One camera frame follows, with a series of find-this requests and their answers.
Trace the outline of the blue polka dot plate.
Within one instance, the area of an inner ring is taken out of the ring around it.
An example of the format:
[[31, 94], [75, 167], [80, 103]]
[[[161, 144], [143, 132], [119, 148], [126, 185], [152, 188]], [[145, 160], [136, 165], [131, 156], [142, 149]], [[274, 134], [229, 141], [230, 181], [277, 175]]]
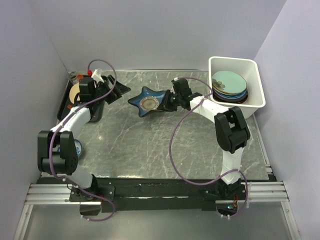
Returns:
[[218, 91], [213, 89], [213, 94], [220, 96], [221, 98], [225, 98], [225, 99], [239, 99], [241, 97], [244, 97], [248, 94], [247, 89], [245, 89], [244, 91], [240, 92], [240, 93], [235, 93], [235, 94], [230, 94], [230, 93], [226, 93], [226, 92], [222, 92], [222, 91]]

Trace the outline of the mint green flower plate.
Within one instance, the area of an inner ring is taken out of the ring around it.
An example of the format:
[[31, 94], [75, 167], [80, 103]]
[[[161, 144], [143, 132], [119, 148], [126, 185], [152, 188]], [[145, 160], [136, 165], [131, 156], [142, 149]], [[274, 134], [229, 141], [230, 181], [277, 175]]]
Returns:
[[246, 80], [232, 71], [218, 71], [211, 77], [212, 87], [225, 94], [235, 95], [247, 88]]

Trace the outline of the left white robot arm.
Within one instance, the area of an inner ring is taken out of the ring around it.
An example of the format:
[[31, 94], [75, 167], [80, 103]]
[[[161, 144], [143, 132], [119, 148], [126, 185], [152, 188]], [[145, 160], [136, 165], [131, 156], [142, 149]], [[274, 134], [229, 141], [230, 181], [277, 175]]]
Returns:
[[59, 180], [81, 188], [81, 195], [88, 201], [100, 193], [96, 177], [78, 162], [75, 137], [106, 102], [111, 104], [131, 89], [118, 82], [112, 75], [92, 74], [78, 83], [79, 91], [66, 117], [51, 130], [42, 130], [37, 136], [37, 166]]

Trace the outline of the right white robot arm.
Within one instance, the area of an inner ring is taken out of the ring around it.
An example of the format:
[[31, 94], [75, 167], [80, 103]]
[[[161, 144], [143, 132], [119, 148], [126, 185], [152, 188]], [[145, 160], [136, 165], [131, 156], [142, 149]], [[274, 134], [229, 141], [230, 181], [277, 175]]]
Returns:
[[222, 149], [222, 169], [219, 177], [203, 185], [214, 185], [214, 195], [219, 199], [230, 199], [245, 193], [241, 185], [241, 161], [244, 149], [251, 137], [247, 122], [239, 107], [225, 107], [206, 96], [192, 92], [187, 78], [172, 80], [172, 89], [167, 90], [162, 101], [167, 112], [182, 107], [187, 114], [199, 114], [214, 123], [216, 140]]

